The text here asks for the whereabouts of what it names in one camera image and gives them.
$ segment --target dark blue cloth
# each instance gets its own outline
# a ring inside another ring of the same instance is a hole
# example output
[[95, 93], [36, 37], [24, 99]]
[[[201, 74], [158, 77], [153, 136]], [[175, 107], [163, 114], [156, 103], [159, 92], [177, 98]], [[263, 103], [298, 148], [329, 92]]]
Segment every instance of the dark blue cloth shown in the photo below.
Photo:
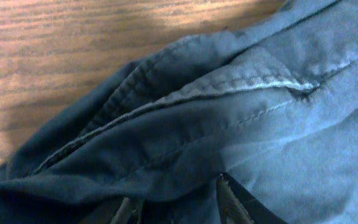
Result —
[[124, 195], [144, 223], [215, 224], [220, 172], [288, 223], [358, 223], [358, 0], [290, 1], [129, 63], [0, 167], [0, 223]]

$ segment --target garment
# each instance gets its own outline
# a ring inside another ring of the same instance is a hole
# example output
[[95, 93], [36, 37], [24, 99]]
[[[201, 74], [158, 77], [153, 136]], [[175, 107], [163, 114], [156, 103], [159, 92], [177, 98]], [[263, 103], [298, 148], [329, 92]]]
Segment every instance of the garment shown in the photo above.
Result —
[[287, 223], [358, 223], [358, 0], [289, 1], [128, 63], [0, 167], [0, 223], [220, 223], [227, 172]]

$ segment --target brown wood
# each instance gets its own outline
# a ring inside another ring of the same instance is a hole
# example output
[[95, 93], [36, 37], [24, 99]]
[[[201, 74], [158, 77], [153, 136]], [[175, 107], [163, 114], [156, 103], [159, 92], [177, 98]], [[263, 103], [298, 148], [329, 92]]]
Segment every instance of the brown wood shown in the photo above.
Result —
[[283, 0], [0, 0], [0, 163], [126, 62]]

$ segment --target wood grain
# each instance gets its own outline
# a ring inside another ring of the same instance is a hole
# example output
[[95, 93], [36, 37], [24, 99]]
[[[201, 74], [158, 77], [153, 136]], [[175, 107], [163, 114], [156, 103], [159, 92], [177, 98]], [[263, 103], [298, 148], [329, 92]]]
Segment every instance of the wood grain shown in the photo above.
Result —
[[0, 0], [0, 163], [130, 60], [240, 29], [283, 0]]

